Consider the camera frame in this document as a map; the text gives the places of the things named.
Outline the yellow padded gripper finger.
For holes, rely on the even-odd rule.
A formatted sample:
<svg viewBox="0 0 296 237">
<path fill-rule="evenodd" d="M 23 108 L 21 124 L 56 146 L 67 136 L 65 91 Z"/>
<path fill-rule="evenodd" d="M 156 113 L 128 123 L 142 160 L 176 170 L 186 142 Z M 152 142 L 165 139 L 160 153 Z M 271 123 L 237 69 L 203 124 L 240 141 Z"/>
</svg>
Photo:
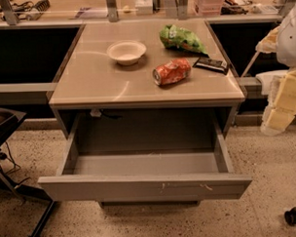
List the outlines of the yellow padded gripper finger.
<svg viewBox="0 0 296 237">
<path fill-rule="evenodd" d="M 273 78 L 267 101 L 260 131 L 276 136 L 285 131 L 296 115 L 296 68 Z"/>
</svg>

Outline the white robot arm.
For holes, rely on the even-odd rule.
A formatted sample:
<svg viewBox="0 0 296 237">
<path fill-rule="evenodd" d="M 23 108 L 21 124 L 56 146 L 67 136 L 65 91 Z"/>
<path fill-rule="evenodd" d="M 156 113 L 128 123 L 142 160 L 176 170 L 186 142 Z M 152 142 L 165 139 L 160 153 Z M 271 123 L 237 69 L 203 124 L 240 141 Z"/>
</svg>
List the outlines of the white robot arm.
<svg viewBox="0 0 296 237">
<path fill-rule="evenodd" d="M 260 127 L 263 134 L 276 136 L 296 115 L 296 2 L 280 26 L 256 45 L 256 51 L 276 53 L 277 61 L 288 67 L 284 76 L 273 78 Z"/>
</svg>

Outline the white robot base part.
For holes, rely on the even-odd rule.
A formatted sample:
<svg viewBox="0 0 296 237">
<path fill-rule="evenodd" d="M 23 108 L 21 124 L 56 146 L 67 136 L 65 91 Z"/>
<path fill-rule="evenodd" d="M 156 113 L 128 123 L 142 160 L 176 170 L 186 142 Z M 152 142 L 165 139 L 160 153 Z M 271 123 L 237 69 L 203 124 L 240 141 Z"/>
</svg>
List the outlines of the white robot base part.
<svg viewBox="0 0 296 237">
<path fill-rule="evenodd" d="M 273 70 L 256 74 L 256 79 L 260 82 L 262 89 L 261 94 L 266 96 L 269 93 L 271 84 L 275 77 L 282 77 L 286 74 L 286 70 Z"/>
</svg>

